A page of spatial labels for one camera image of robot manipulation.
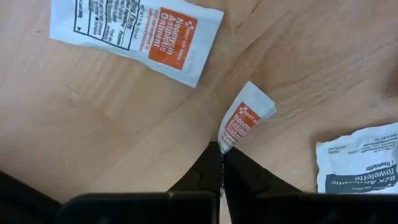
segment orange label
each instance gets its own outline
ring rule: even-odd
[[[181,70],[198,20],[161,8],[149,59]]]
[[[226,123],[221,140],[229,146],[234,146],[259,121],[260,117],[242,102]]]

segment light wood surface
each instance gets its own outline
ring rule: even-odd
[[[0,170],[61,202],[167,190],[250,80],[278,113],[238,147],[315,192],[317,141],[398,120],[398,1],[190,2],[226,12],[196,89],[50,40],[50,0],[1,1]]]

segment white packet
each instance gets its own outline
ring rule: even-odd
[[[52,0],[50,38],[133,58],[196,87],[223,14],[184,0]]]
[[[317,143],[318,192],[396,194],[398,123]]]
[[[218,131],[218,144],[227,153],[256,124],[276,113],[275,103],[257,86],[247,82],[226,112]]]

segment wood grain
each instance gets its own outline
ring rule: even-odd
[[[50,0],[2,1],[0,170],[62,202],[167,190],[250,80],[278,113],[240,150],[314,192],[317,141],[398,120],[398,1],[190,2],[226,12],[196,89],[49,39]]]

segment wooden table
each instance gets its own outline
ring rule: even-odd
[[[226,11],[196,89],[49,36],[50,0],[0,7],[0,170],[64,202],[167,190],[248,81],[278,113],[240,150],[316,191],[315,143],[398,120],[398,1],[193,0]]]

